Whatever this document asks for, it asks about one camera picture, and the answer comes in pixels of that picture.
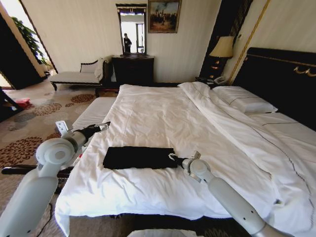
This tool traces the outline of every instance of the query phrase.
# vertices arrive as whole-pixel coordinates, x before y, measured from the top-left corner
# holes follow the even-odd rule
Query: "person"
[[[132,45],[132,42],[127,37],[127,33],[124,34],[124,49],[125,53],[130,53],[130,46]]]

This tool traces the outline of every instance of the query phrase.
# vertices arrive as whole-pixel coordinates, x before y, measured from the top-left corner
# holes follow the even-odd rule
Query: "lamp shade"
[[[209,54],[212,57],[230,58],[233,56],[234,36],[222,36]]]

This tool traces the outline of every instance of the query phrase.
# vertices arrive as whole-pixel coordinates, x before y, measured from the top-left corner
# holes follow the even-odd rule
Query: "picture frame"
[[[182,0],[148,0],[148,33],[177,33]]]

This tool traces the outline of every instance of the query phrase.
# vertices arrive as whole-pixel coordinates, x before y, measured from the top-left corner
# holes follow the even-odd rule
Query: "wooden dresser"
[[[112,57],[119,84],[151,85],[154,82],[154,57],[130,55]]]

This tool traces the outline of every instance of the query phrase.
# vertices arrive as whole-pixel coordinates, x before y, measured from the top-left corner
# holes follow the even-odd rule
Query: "black headboard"
[[[316,53],[249,48],[233,85],[316,131]]]

